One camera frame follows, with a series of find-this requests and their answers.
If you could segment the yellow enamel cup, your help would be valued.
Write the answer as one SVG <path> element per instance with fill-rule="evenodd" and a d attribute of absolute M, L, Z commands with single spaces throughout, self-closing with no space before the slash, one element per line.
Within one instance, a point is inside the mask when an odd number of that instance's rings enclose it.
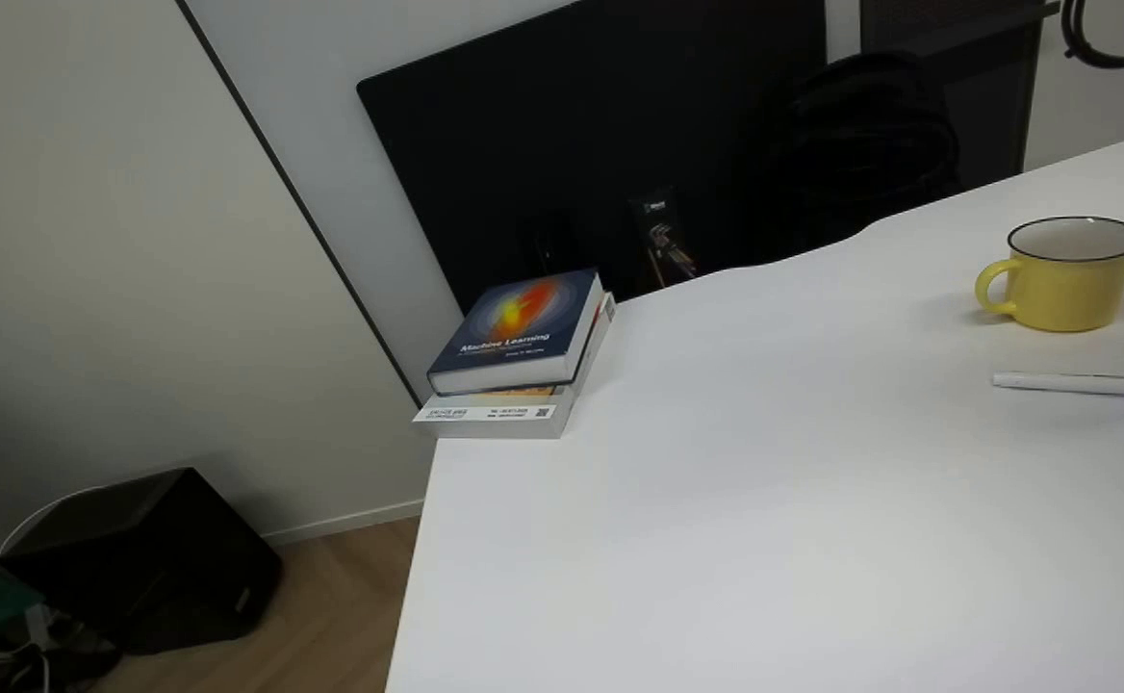
<path fill-rule="evenodd" d="M 1047 334 L 1101 332 L 1124 299 L 1124 220 L 1047 215 L 1008 232 L 1008 252 L 974 275 L 994 319 Z"/>

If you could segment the white marker blue cap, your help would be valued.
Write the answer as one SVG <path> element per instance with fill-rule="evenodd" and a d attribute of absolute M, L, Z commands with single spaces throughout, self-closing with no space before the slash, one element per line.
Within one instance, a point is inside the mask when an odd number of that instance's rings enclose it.
<path fill-rule="evenodd" d="M 988 383 L 1020 394 L 1124 395 L 1124 374 L 994 374 Z"/>

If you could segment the blue book orange cover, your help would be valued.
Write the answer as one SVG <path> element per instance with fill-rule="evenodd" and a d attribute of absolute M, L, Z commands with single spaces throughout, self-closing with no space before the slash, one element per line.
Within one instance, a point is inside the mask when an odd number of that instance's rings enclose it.
<path fill-rule="evenodd" d="M 554 383 L 576 374 L 606 299 L 598 269 L 485 287 L 426 368 L 435 394 Z"/>

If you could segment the white book underneath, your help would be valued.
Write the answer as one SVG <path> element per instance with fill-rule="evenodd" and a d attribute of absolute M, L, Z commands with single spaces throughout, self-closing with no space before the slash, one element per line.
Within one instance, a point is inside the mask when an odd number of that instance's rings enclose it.
<path fill-rule="evenodd" d="M 563 383 L 493 388 L 431 395 L 410 422 L 435 440 L 557 440 L 584 388 L 589 364 L 602 355 L 606 332 L 617 315 L 617 297 L 606 297 L 591 332 L 580 345 L 576 374 Z"/>

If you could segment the black monitor panel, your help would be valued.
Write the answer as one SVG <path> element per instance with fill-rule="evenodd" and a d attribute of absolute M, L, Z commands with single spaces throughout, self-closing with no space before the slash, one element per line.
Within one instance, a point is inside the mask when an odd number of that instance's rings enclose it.
<path fill-rule="evenodd" d="M 358 101 L 462 302 L 576 264 L 636 297 L 653 196 L 698 264 L 756 256 L 744 166 L 822 60 L 822 0 L 571 0 L 366 75 Z"/>

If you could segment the black office chair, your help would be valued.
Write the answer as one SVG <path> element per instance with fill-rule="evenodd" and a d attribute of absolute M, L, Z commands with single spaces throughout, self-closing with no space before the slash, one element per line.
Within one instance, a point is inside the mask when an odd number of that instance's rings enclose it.
<path fill-rule="evenodd" d="M 908 53 L 856 53 L 767 119 L 748 157 L 748 236 L 784 256 L 956 188 L 957 136 L 939 79 Z"/>

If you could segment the black box on floor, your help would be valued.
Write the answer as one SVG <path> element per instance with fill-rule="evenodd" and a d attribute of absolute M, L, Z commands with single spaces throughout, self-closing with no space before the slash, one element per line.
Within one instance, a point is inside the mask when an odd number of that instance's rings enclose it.
<path fill-rule="evenodd" d="M 127 654 L 251 633 L 282 586 L 282 554 L 196 469 L 68 495 L 0 565 Z"/>

